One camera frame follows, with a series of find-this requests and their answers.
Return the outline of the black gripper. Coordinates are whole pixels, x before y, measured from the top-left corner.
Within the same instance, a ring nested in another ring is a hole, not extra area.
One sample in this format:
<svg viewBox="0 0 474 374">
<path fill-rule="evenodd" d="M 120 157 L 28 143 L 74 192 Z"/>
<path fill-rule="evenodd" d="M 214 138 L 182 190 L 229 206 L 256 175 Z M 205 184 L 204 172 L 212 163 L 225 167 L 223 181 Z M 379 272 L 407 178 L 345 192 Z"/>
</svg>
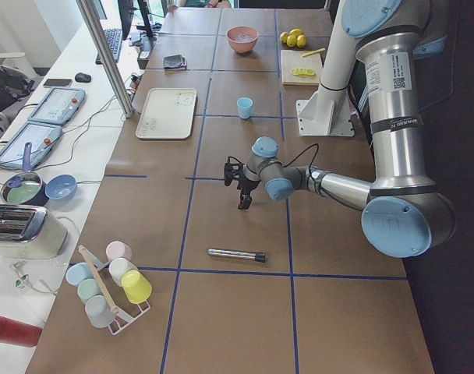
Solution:
<svg viewBox="0 0 474 374">
<path fill-rule="evenodd" d="M 224 165 L 224 184 L 230 186 L 237 181 L 237 189 L 240 191 L 239 210 L 248 210 L 253 201 L 251 192 L 259 185 L 258 181 L 248 179 L 244 174 L 244 163 L 235 157 L 227 157 Z"/>
</svg>

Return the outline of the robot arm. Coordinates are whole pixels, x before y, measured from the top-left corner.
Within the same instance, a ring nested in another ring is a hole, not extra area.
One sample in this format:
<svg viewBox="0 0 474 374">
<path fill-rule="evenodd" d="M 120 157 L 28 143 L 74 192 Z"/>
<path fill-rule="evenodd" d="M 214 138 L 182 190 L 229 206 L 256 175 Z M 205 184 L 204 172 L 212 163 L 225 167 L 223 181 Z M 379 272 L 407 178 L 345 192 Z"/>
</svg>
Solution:
<svg viewBox="0 0 474 374">
<path fill-rule="evenodd" d="M 246 162 L 224 167 L 225 183 L 237 182 L 239 208 L 249 208 L 259 185 L 274 201 L 306 190 L 360 210 L 366 239 L 385 255 L 418 256 L 447 241 L 455 213 L 426 175 L 414 61 L 443 50 L 448 13 L 446 1 L 340 2 L 318 89 L 298 102 L 299 131 L 341 132 L 348 82 L 354 64 L 363 63 L 376 178 L 365 182 L 312 165 L 285 166 L 277 143 L 262 136 Z"/>
</svg>

